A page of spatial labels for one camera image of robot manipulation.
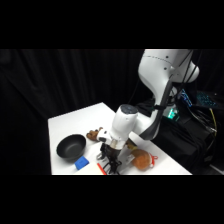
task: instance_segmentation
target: blue object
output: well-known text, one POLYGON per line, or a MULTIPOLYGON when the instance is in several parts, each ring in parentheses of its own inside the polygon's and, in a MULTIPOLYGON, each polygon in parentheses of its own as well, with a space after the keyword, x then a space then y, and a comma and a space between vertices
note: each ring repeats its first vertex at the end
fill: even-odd
POLYGON ((76 166, 77 170, 81 170, 82 168, 84 168, 88 164, 89 164, 89 161, 84 156, 82 156, 80 159, 78 159, 75 162, 75 166, 76 166))

